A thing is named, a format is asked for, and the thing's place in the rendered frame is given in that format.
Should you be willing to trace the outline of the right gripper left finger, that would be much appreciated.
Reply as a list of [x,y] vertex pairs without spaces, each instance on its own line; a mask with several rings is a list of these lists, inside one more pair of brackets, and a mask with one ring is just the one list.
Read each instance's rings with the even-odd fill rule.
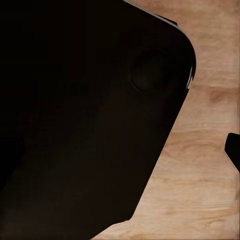
[[0,139],[0,192],[26,151],[21,133]]

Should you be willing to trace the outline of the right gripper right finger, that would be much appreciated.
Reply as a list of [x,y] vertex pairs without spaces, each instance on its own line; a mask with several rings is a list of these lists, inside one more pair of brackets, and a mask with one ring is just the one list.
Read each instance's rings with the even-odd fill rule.
[[224,150],[240,172],[240,134],[229,133]]

